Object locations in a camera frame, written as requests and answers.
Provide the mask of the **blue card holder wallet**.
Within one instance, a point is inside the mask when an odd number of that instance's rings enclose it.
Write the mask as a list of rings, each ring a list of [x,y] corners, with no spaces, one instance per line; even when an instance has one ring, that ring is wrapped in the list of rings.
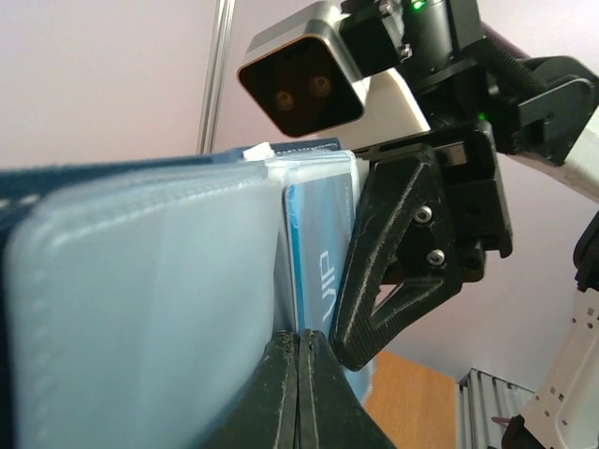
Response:
[[[285,189],[338,140],[1,173],[1,444],[197,448],[297,335]]]

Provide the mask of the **blue VIP card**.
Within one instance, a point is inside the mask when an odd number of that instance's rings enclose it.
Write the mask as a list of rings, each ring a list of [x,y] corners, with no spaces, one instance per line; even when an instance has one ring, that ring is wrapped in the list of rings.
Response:
[[[292,183],[284,206],[297,328],[328,335],[355,220],[352,176]]]

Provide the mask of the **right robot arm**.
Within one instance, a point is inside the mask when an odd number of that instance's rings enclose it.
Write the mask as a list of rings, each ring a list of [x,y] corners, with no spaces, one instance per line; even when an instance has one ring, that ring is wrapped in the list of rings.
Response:
[[[484,24],[474,1],[405,1],[403,40],[412,60],[370,90],[363,116],[340,126],[348,149],[412,134],[406,115],[430,127],[490,125],[498,152],[588,198],[598,196],[598,153],[579,143],[598,108],[598,78],[568,56],[530,58]],[[598,444],[598,224],[577,242],[575,313],[543,385],[509,421],[505,448]]]

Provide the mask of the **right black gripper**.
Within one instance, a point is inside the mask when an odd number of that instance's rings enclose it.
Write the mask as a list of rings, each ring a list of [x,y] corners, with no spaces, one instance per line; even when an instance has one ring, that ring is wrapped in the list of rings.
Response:
[[[509,256],[513,233],[490,123],[467,121],[354,152],[371,170],[329,341],[339,362],[358,371],[455,296],[461,273],[464,282],[481,281],[486,253]]]

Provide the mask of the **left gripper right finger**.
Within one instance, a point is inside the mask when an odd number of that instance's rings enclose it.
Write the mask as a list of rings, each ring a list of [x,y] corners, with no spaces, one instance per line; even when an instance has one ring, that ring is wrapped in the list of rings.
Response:
[[[355,396],[320,331],[299,338],[298,447],[392,448]]]

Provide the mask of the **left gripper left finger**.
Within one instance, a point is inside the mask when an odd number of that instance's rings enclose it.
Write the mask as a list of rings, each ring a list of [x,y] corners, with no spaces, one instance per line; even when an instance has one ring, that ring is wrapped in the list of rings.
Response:
[[[203,448],[294,448],[298,408],[299,337],[275,333],[251,382]]]

